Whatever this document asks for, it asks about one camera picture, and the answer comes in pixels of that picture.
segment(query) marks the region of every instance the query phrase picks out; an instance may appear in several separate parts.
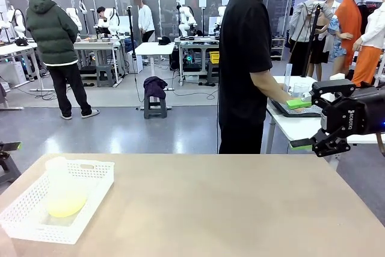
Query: sneaker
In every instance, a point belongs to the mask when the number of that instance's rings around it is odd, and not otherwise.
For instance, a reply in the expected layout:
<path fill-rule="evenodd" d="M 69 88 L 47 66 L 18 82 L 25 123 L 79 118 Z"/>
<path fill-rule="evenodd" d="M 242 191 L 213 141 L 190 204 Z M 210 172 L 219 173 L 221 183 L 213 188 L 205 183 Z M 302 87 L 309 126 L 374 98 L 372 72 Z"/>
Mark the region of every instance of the sneaker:
<path fill-rule="evenodd" d="M 60 115 L 62 119 L 64 120 L 72 120 L 72 116 L 64 117 L 62 114 Z"/>
<path fill-rule="evenodd" d="M 88 117 L 93 117 L 93 116 L 96 116 L 98 114 L 100 114 L 99 110 L 92 110 L 92 112 L 90 114 L 87 114 L 86 116 L 82 116 L 82 119 L 86 119 Z"/>

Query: jacket hood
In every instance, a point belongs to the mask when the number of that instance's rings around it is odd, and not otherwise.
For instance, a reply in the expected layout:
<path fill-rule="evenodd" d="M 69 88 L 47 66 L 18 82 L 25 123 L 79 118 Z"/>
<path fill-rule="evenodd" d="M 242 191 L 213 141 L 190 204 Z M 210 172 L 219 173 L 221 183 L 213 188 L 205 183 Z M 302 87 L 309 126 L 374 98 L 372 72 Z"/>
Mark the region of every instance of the jacket hood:
<path fill-rule="evenodd" d="M 53 0 L 29 0 L 29 9 L 37 14 L 44 14 L 55 5 Z"/>

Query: person in white shirt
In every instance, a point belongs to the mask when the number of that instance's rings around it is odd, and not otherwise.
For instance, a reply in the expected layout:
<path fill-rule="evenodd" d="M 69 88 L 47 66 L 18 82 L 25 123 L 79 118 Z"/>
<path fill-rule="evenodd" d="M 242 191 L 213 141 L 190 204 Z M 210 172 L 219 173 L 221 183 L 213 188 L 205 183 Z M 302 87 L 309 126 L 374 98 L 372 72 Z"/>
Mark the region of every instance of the person in white shirt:
<path fill-rule="evenodd" d="M 368 17 L 365 34 L 353 45 L 353 50 L 361 48 L 357 58 L 352 82 L 361 87 L 361 83 L 372 84 L 373 76 L 380 60 L 385 39 L 385 3 Z"/>
<path fill-rule="evenodd" d="M 152 20 L 150 7 L 143 3 L 143 0 L 134 1 L 139 6 L 139 30 L 143 42 L 155 41 L 155 27 Z"/>

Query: white plastic basket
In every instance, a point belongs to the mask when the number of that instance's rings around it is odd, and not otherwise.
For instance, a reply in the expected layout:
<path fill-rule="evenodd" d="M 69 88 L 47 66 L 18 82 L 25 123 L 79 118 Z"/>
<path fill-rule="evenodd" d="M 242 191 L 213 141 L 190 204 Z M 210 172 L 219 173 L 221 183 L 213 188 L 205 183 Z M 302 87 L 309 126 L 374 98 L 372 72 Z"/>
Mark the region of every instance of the white plastic basket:
<path fill-rule="evenodd" d="M 51 217 L 44 199 L 49 189 L 45 172 L 0 214 L 0 225 L 9 237 L 61 244 L 75 244 L 114 182 L 114 163 L 67 160 L 70 175 L 82 185 L 87 201 L 67 218 Z"/>

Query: brown tabletop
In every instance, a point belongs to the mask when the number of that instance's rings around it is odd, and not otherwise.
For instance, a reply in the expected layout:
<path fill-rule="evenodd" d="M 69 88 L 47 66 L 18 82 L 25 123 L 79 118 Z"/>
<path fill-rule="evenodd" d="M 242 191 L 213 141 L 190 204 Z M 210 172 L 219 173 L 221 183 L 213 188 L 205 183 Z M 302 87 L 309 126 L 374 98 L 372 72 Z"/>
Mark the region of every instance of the brown tabletop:
<path fill-rule="evenodd" d="M 0 196 L 44 171 L 45 155 Z M 312 155 L 103 155 L 115 183 L 75 245 L 10 239 L 0 256 L 383 257 L 385 228 Z"/>

